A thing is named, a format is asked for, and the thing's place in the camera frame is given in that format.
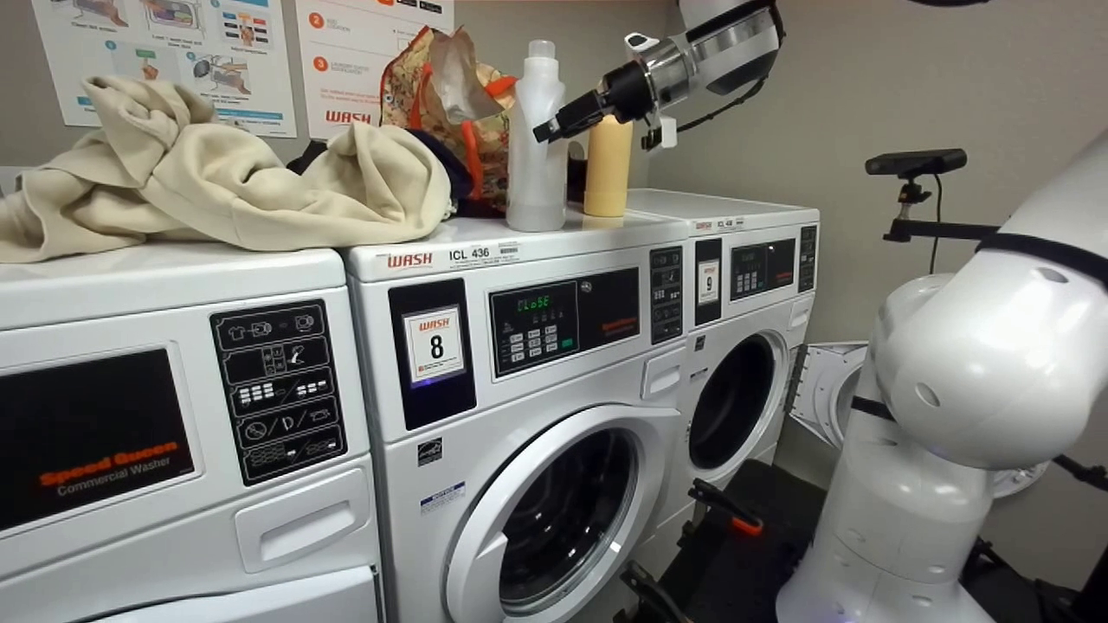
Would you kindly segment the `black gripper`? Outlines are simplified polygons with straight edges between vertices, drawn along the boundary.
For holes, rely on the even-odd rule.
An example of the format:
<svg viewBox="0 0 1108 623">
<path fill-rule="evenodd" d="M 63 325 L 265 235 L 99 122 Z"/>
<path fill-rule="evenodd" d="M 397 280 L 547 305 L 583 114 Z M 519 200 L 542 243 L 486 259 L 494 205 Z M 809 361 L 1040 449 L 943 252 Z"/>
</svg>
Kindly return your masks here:
<svg viewBox="0 0 1108 623">
<path fill-rule="evenodd" d="M 624 62 L 602 76 L 602 94 L 587 91 L 565 102 L 551 122 L 533 127 L 536 143 L 575 137 L 602 122 L 608 109 L 617 122 L 639 122 L 656 106 L 650 71 L 645 62 Z"/>
</svg>

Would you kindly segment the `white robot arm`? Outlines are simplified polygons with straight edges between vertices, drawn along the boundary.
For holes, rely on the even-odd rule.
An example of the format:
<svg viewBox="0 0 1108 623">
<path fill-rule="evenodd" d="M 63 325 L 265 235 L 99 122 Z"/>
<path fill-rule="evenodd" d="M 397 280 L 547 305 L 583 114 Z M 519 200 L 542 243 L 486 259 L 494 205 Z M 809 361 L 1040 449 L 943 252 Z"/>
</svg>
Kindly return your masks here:
<svg viewBox="0 0 1108 623">
<path fill-rule="evenodd" d="M 774 623 L 994 623 L 961 567 L 990 476 L 1065 454 L 1108 389 L 1108 136 L 957 274 L 886 294 Z"/>
</svg>

